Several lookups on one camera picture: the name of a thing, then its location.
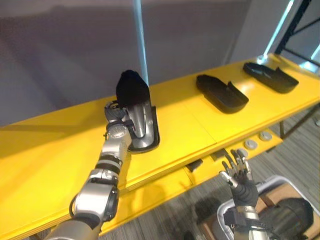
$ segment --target robotic hand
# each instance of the robotic hand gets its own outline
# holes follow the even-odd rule
[[[229,184],[236,209],[228,209],[224,223],[234,226],[235,240],[268,240],[264,224],[259,221],[256,205],[259,198],[251,168],[239,150],[231,150],[235,162],[226,155],[231,168],[223,161],[225,171],[219,175]]]

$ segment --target robot forearm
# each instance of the robot forearm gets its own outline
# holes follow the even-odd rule
[[[237,212],[242,214],[248,222],[259,221],[256,208],[253,206],[239,206]],[[234,231],[234,240],[269,240],[268,234],[263,227],[255,224],[246,226],[246,228],[236,228]]]
[[[99,161],[74,201],[74,215],[61,223],[46,240],[95,240],[104,222],[114,218],[118,207],[118,179],[132,139],[128,128],[108,125]]]

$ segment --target white basket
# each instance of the white basket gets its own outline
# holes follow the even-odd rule
[[[282,185],[282,184],[290,184],[300,195],[302,198],[304,198],[305,200],[307,200],[309,202],[309,200],[305,197],[305,195],[302,194],[302,192],[300,192],[300,190],[287,178],[285,178],[284,176],[279,176],[279,175],[273,175],[271,177],[268,177],[265,181],[260,182],[256,185],[256,188],[258,189],[259,195],[269,192],[273,189],[275,189],[276,187]],[[320,216],[319,211],[315,208],[315,206],[313,206],[311,204],[314,212]],[[219,223],[220,228],[222,229],[222,231],[224,232],[225,236],[221,236],[218,238],[219,240],[222,239],[227,239],[227,240],[234,240],[234,233],[232,232],[232,230],[230,229],[229,226],[225,225],[225,219],[224,219],[224,213],[229,209],[229,208],[233,208],[235,207],[235,203],[233,199],[230,199],[229,201],[226,201],[224,203],[222,203],[218,210],[217,210],[217,221]],[[217,230],[217,224],[213,224],[213,230],[216,231]]]

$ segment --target yellow shelf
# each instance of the yellow shelf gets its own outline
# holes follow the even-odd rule
[[[285,58],[271,54],[265,64],[280,67],[299,81],[287,94],[245,74],[244,62],[151,86],[160,145],[128,157],[119,182],[123,196],[320,101],[318,77]],[[198,74],[232,81],[249,98],[248,104],[234,114],[219,112],[197,90]],[[98,160],[106,127],[104,105],[114,99],[0,128],[0,240],[19,239],[68,218],[71,199]]]
[[[142,187],[127,192],[119,199],[115,218],[102,226],[104,234],[124,224],[156,206],[172,199],[192,187],[183,168],[176,170]]]

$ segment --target lower shelf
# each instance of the lower shelf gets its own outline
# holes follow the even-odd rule
[[[244,140],[241,140],[239,142],[236,142],[228,147],[225,148],[225,150],[229,153],[230,156],[232,156],[230,150],[231,149],[239,149],[239,148],[245,148],[244,147],[244,141],[247,139],[251,139],[255,141],[258,146],[254,150],[248,150],[248,157],[247,159],[251,159],[271,148],[274,146],[281,144],[283,140],[278,137],[275,133],[273,133],[270,129],[265,129],[264,131],[270,133],[272,135],[272,139],[269,141],[262,141],[259,138],[259,134],[254,134]],[[222,165],[222,161],[225,161],[226,163],[229,163],[226,157],[220,157],[218,159],[215,159],[215,157],[211,154],[209,156],[206,156],[202,158],[203,163],[195,169],[193,172],[191,172],[188,168],[184,168],[186,174],[188,175],[190,181],[193,185],[199,185],[219,174],[220,171],[224,170],[224,167]]]

